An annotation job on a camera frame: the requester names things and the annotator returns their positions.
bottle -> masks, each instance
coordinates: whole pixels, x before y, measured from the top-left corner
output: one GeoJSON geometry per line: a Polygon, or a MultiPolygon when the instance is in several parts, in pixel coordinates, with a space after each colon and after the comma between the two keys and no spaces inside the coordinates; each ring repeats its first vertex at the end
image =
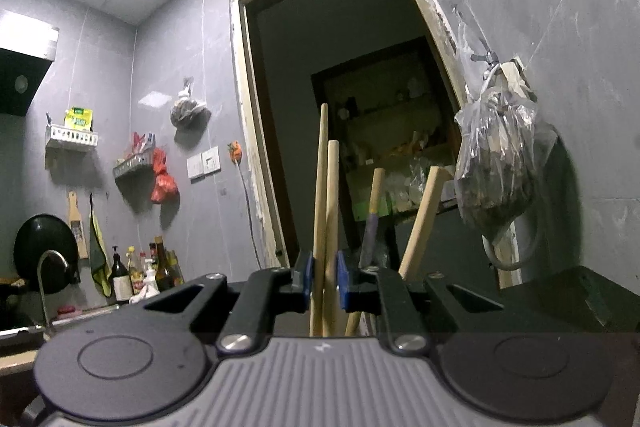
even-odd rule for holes
{"type": "Polygon", "coordinates": [[[155,243],[149,243],[149,257],[151,258],[151,266],[154,270],[158,269],[158,250],[155,243]]]}
{"type": "Polygon", "coordinates": [[[113,292],[116,296],[118,304],[126,304],[133,296],[133,286],[129,272],[124,264],[120,261],[120,254],[117,252],[118,247],[113,247],[113,266],[111,267],[111,283],[113,284],[113,292]]]}
{"type": "Polygon", "coordinates": [[[158,254],[158,268],[156,268],[156,285],[158,289],[163,292],[170,290],[175,286],[174,277],[169,270],[169,263],[166,259],[166,253],[164,252],[164,244],[162,243],[162,236],[156,236],[156,253],[158,254]]]}
{"type": "Polygon", "coordinates": [[[127,250],[127,269],[133,286],[133,295],[138,295],[142,290],[145,274],[140,266],[140,257],[136,255],[135,247],[129,247],[127,250]]]}
{"type": "Polygon", "coordinates": [[[160,292],[158,291],[158,286],[156,285],[156,270],[154,270],[153,266],[151,266],[152,259],[146,259],[146,277],[145,277],[145,286],[146,293],[145,299],[149,297],[153,297],[154,295],[158,295],[160,292]]]}
{"type": "Polygon", "coordinates": [[[179,286],[180,284],[184,284],[184,279],[182,277],[182,270],[180,270],[180,265],[178,264],[178,257],[175,254],[175,250],[169,250],[166,253],[167,261],[169,263],[169,269],[174,276],[174,285],[179,286]]]}

electrical outlet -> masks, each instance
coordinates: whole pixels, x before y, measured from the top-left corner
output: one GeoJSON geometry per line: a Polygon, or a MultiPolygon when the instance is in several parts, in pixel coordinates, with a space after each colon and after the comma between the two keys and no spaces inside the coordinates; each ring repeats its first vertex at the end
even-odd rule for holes
{"type": "Polygon", "coordinates": [[[218,147],[213,147],[202,153],[202,170],[205,174],[220,170],[220,155],[218,147]]]}
{"type": "Polygon", "coordinates": [[[191,158],[187,158],[187,175],[190,180],[204,176],[202,154],[196,154],[191,158]]]}

orange plug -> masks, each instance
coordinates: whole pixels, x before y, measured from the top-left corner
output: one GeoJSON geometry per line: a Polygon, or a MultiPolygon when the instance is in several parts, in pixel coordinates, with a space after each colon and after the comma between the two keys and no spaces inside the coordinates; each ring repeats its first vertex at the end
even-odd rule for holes
{"type": "Polygon", "coordinates": [[[235,142],[231,142],[229,145],[229,158],[235,164],[240,164],[242,161],[242,147],[236,140],[235,142]]]}

soy sauce bottle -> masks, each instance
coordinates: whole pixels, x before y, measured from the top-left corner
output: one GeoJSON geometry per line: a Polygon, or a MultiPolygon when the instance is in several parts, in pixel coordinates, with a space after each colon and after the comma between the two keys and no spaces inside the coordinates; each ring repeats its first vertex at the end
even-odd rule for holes
{"type": "Polygon", "coordinates": [[[156,251],[158,253],[158,268],[156,269],[156,286],[163,292],[170,290],[175,286],[174,276],[169,268],[169,262],[166,259],[166,252],[164,251],[164,242],[162,236],[158,235],[155,239],[156,251]]]}

faucet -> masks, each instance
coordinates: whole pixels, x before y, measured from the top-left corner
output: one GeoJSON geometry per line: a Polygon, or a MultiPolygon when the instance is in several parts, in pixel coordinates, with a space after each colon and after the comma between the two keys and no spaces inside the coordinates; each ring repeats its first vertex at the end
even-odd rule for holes
{"type": "Polygon", "coordinates": [[[50,328],[51,321],[49,320],[49,315],[47,314],[47,306],[45,305],[45,302],[44,302],[44,288],[42,287],[42,263],[49,256],[53,257],[54,259],[57,256],[60,259],[60,261],[62,261],[62,264],[65,267],[65,270],[69,268],[69,263],[66,261],[64,256],[57,250],[47,250],[45,253],[43,253],[40,256],[40,259],[38,261],[38,268],[36,272],[38,274],[38,286],[40,287],[40,301],[42,302],[42,314],[44,315],[44,324],[47,329],[50,328]]]}

